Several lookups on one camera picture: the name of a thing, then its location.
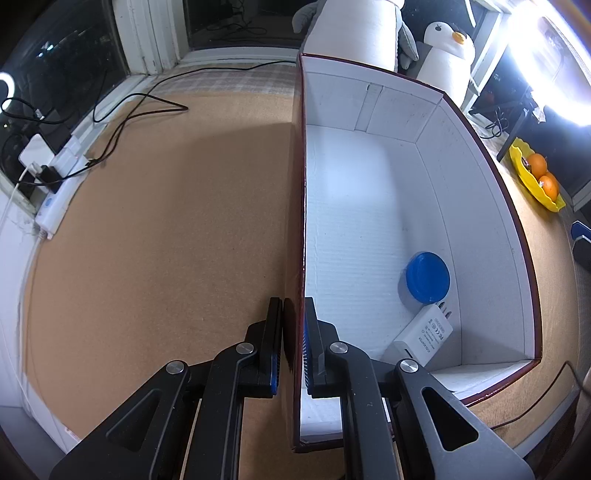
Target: orange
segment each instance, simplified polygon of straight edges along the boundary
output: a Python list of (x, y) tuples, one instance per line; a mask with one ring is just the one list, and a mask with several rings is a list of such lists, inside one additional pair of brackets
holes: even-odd
[(546, 159), (539, 153), (532, 153), (527, 157), (527, 163), (530, 164), (531, 174), (536, 180), (539, 180), (542, 175), (545, 175), (548, 171), (548, 164)]
[(550, 200), (553, 202), (556, 201), (558, 198), (558, 182), (554, 178), (554, 175), (552, 175), (552, 177), (549, 177), (548, 175), (542, 175), (540, 177), (540, 187), (542, 187), (544, 193), (550, 197)]
[(554, 183), (556, 185), (558, 185), (558, 189), (560, 190), (560, 182), (558, 180), (556, 180), (556, 177), (554, 175), (552, 175), (549, 171), (544, 173), (544, 175), (546, 175), (547, 177), (550, 177), (552, 180), (554, 180)]

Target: glass window pane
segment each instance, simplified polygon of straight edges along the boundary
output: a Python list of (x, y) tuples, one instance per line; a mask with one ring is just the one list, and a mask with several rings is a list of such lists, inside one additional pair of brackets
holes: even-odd
[(189, 46), (300, 48), (291, 18), (309, 0), (185, 0)]
[(425, 30), (433, 22), (443, 22), (462, 33), (476, 38), (488, 10), (475, 0), (470, 1), (476, 26), (470, 23), (464, 0), (407, 0), (402, 7), (402, 20), (415, 41), (423, 41)]
[[(13, 115), (40, 117), (61, 125), (39, 126), (36, 122), (8, 118), (0, 113), (2, 167), (13, 182), (23, 170), (18, 154), (28, 139), (41, 130), (54, 151), (67, 141), (69, 132), (93, 108), (103, 77), (101, 98), (127, 76), (127, 66), (116, 33), (110, 0), (55, 0), (44, 4), (40, 14), (31, 16), (26, 2), (12, 7), (14, 22), (12, 50), (4, 53), (2, 72), (14, 79), (14, 96), (30, 103), (34, 110), (12, 100), (4, 108)], [(29, 22), (28, 28), (23, 22)], [(0, 99), (8, 94), (0, 82)], [(34, 187), (22, 186), (25, 194)]]

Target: blue bottle cap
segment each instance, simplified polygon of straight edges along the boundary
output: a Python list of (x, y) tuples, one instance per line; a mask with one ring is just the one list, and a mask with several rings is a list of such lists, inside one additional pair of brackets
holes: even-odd
[(408, 263), (407, 286), (421, 303), (437, 303), (449, 290), (449, 270), (445, 262), (432, 252), (415, 255)]

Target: white power adapter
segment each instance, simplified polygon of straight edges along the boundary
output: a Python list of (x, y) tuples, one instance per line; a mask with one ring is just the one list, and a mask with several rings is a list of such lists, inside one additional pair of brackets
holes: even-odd
[(388, 348), (382, 360), (389, 363), (398, 362), (398, 353), (402, 358), (413, 358), (422, 366), (441, 348), (443, 342), (452, 334), (453, 328), (447, 321), (451, 312), (445, 312), (445, 302), (438, 305), (425, 305), (415, 318), (406, 326)]

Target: black cord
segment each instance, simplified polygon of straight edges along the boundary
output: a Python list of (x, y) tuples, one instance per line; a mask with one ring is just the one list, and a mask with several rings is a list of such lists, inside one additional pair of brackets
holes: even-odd
[(4, 105), (4, 103), (6, 103), (8, 100), (11, 100), (13, 102), (22, 103), (23, 105), (26, 105), (31, 110), (33, 110), (33, 112), (35, 112), (35, 107), (33, 107), (26, 100), (24, 100), (22, 98), (19, 98), (19, 97), (8, 97), (8, 98), (6, 98), (2, 102), (2, 104), (0, 104), (0, 113), (3, 113), (8, 118), (14, 118), (16, 120), (27, 120), (29, 122), (36, 122), (38, 124), (44, 124), (44, 125), (61, 125), (62, 123), (64, 123), (67, 120), (69, 120), (72, 117), (72, 115), (74, 114), (74, 112), (72, 112), (69, 116), (67, 116), (66, 118), (62, 118), (61, 120), (43, 120), (41, 118), (37, 118), (36, 116), (17, 115), (16, 113), (7, 112), (4, 108), (2, 108), (2, 105)]
[[(80, 170), (77, 170), (73, 173), (70, 173), (69, 175), (66, 175), (65, 177), (63, 177), (61, 180), (56, 180), (56, 181), (51, 181), (51, 182), (42, 182), (42, 183), (36, 183), (36, 182), (32, 182), (32, 181), (18, 181), (15, 182), (15, 184), (21, 184), (21, 185), (34, 185), (36, 187), (42, 187), (42, 186), (49, 186), (55, 183), (61, 183), (66, 179), (70, 179), (72, 177), (75, 177), (76, 175), (79, 175), (80, 173), (83, 173), (87, 170), (90, 170), (92, 167), (98, 165), (99, 163), (104, 162), (105, 160), (107, 160), (115, 151), (115, 149), (117, 148), (117, 145), (119, 143), (119, 139), (121, 138), (121, 134), (123, 132), (123, 129), (125, 128), (125, 125), (127, 124), (127, 122), (133, 118), (138, 118), (140, 116), (145, 116), (145, 115), (153, 115), (155, 113), (168, 113), (168, 112), (185, 112), (187, 110), (189, 110), (189, 107), (187, 107), (186, 105), (182, 105), (180, 103), (175, 103), (172, 102), (170, 100), (165, 100), (163, 98), (160, 97), (156, 97), (154, 95), (151, 95), (151, 93), (154, 91), (155, 88), (157, 88), (159, 85), (161, 85), (164, 82), (167, 82), (169, 80), (178, 78), (178, 77), (182, 77), (185, 75), (190, 75), (192, 73), (198, 73), (198, 72), (204, 72), (206, 70), (231, 70), (231, 71), (238, 71), (238, 72), (247, 72), (249, 70), (254, 70), (260, 67), (264, 67), (267, 65), (276, 65), (279, 63), (291, 63), (291, 64), (295, 64), (295, 62), (293, 60), (276, 60), (276, 61), (268, 61), (266, 63), (259, 63), (257, 65), (253, 65), (252, 67), (202, 67), (200, 69), (194, 69), (194, 70), (189, 70), (187, 72), (181, 72), (181, 73), (177, 73), (175, 75), (172, 75), (170, 77), (166, 77), (162, 80), (159, 80), (158, 82), (156, 82), (154, 85), (152, 85), (150, 87), (150, 89), (148, 90), (148, 92), (146, 93), (142, 93), (142, 92), (137, 92), (137, 93), (130, 93), (129, 95), (127, 95), (124, 99), (120, 100), (117, 105), (115, 105), (110, 111), (109, 113), (107, 113), (105, 116), (103, 116), (101, 119), (96, 119), (95, 117), (95, 112), (96, 112), (96, 107), (98, 105), (98, 99), (100, 98), (100, 93), (99, 96), (97, 97), (97, 101), (95, 102), (95, 106), (93, 108), (93, 121), (95, 123), (104, 120), (107, 116), (109, 116), (125, 99), (130, 98), (131, 96), (141, 96), (142, 99), (137, 103), (137, 105), (135, 105), (131, 111), (127, 114), (127, 116), (117, 125), (117, 127), (115, 128), (115, 130), (113, 130), (113, 133), (111, 134), (111, 137), (109, 138), (109, 141), (107, 142), (107, 144), (105, 145), (105, 148), (103, 149), (103, 152), (101, 153), (101, 155), (99, 155), (97, 158), (93, 158), (90, 159), (86, 166), (84, 166), (83, 168), (81, 168)], [(160, 102), (164, 102), (167, 103), (169, 105), (174, 105), (178, 108), (174, 108), (174, 109), (163, 109), (163, 110), (151, 110), (148, 112), (141, 112), (141, 113), (134, 113), (140, 106), (141, 104), (144, 102), (144, 100), (146, 100), (146, 98), (152, 98), (155, 100), (158, 100)]]
[(490, 140), (491, 138), (499, 138), (503, 132), (509, 128), (509, 120), (505, 118), (505, 114), (501, 112), (500, 107), (495, 108), (495, 116), (496, 120), (485, 127), (487, 130), (491, 131), (492, 135), (490, 137), (480, 137), (481, 139)]
[(295, 37), (232, 37), (232, 38), (217, 38), (216, 41), (224, 41), (228, 43), (253, 42), (260, 44), (269, 44), (268, 40), (285, 40), (292, 42), (301, 42), (301, 38)]
[(4, 143), (2, 144), (2, 148), (0, 149), (0, 168), (2, 169), (2, 171), (4, 172), (4, 174), (8, 177), (8, 170), (6, 168), (6, 164), (5, 164), (5, 151), (6, 151), (6, 146), (8, 145), (8, 141), (16, 138), (16, 137), (21, 137), (21, 138), (25, 138), (28, 140), (27, 136), (22, 133), (22, 132), (13, 132), (10, 135), (8, 135), (6, 137), (6, 140), (4, 141)]
[(240, 6), (238, 8), (232, 7), (232, 12), (240, 15), (242, 23), (233, 22), (233, 23), (228, 23), (226, 25), (221, 25), (220, 27), (216, 27), (216, 28), (205, 27), (205, 30), (208, 30), (210, 32), (219, 31), (219, 30), (227, 30), (227, 29), (230, 29), (231, 27), (238, 27), (235, 30), (229, 31), (225, 35), (222, 35), (219, 38), (213, 38), (212, 40), (214, 40), (214, 41), (225, 40), (228, 36), (234, 35), (239, 32), (250, 33), (252, 35), (258, 35), (258, 36), (266, 35), (268, 33), (268, 30), (265, 27), (252, 27), (251, 26), (252, 20), (250, 20), (248, 22), (246, 21), (246, 19), (244, 18), (244, 1), (243, 0), (240, 2)]
[(96, 94), (95, 105), (92, 108), (92, 122), (94, 124), (97, 124), (99, 122), (99, 120), (96, 119), (96, 107), (98, 106), (98, 104), (100, 102), (100, 94), (103, 92), (103, 88), (105, 87), (105, 81), (107, 80), (108, 73), (109, 73), (109, 71), (105, 70), (105, 73), (103, 74), (103, 79), (100, 82), (99, 93)]
[(568, 367), (570, 368), (570, 371), (573, 374), (574, 377), (574, 382), (577, 384), (577, 387), (579, 388), (579, 390), (581, 391), (581, 393), (583, 395), (585, 395), (587, 398), (591, 399), (591, 392), (589, 390), (587, 390), (584, 386), (583, 386), (583, 382), (581, 381), (581, 379), (579, 378), (579, 376), (577, 375), (577, 372), (574, 370), (573, 364), (570, 363), (568, 360), (566, 362), (564, 362), (562, 364), (562, 367), (560, 367), (560, 370), (558, 370), (558, 373), (556, 374), (556, 376), (554, 377), (554, 379), (552, 380), (552, 382), (550, 383), (550, 385), (548, 385), (548, 388), (546, 388), (546, 390), (544, 391), (544, 393), (542, 393), (540, 395), (540, 397), (532, 404), (531, 407), (529, 407), (525, 412), (523, 412), (521, 415), (515, 417), (514, 419), (511, 420), (507, 420), (504, 421), (503, 423), (499, 423), (498, 425), (495, 425), (494, 427), (491, 427), (491, 430), (495, 430), (501, 427), (504, 427), (505, 425), (509, 425), (510, 423), (513, 423), (523, 417), (525, 417), (529, 412), (531, 412), (531, 410), (533, 410), (533, 408), (540, 403), (540, 401), (542, 400), (542, 398), (544, 398), (546, 396), (546, 394), (550, 391), (550, 389), (554, 386), (554, 384), (556, 383), (556, 381), (558, 380), (558, 377), (560, 376), (560, 374), (562, 373), (562, 370), (564, 370), (564, 367)]

